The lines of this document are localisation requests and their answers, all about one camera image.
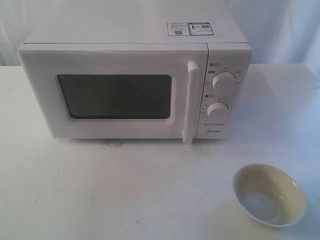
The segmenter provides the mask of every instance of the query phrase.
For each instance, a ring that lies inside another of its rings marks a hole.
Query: white microwave
[[[226,138],[252,50],[218,0],[72,0],[18,55],[54,138]]]

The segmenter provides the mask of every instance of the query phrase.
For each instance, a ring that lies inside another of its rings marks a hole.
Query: microwave window
[[[167,119],[169,75],[58,75],[74,119]]]

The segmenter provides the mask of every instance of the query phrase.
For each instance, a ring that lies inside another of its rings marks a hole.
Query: ceramic bowl
[[[286,172],[266,164],[244,166],[234,175],[236,199],[253,219],[276,228],[288,227],[306,212],[305,194]]]

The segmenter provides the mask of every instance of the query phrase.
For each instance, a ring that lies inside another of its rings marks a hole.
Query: white backdrop
[[[63,1],[0,0],[0,65],[20,64],[19,46]],[[252,63],[306,63],[320,78],[320,0],[223,1],[250,42]]]

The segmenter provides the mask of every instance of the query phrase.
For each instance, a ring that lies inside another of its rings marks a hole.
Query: warning label
[[[209,22],[169,22],[168,36],[214,35]]]
[[[168,36],[190,36],[187,22],[168,23]]]
[[[188,22],[191,36],[214,35],[209,22]]]

